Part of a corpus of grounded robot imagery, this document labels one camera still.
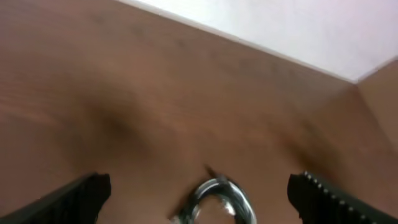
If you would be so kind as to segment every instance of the white wall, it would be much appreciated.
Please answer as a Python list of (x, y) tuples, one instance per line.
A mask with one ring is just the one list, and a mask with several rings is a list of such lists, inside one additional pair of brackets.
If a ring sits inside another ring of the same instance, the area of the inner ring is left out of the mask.
[(397, 0), (122, 1), (171, 12), (352, 82), (398, 55)]

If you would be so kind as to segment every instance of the metal ring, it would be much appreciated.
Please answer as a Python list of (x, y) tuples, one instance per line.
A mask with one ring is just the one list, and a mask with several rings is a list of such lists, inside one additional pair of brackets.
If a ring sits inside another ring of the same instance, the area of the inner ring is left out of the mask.
[(174, 223), (194, 224), (200, 206), (199, 203), (207, 196), (214, 195), (221, 199), (224, 207), (238, 224), (256, 224), (257, 218), (246, 194), (234, 182), (224, 176), (207, 180), (201, 184), (189, 197), (180, 213), (174, 218)]

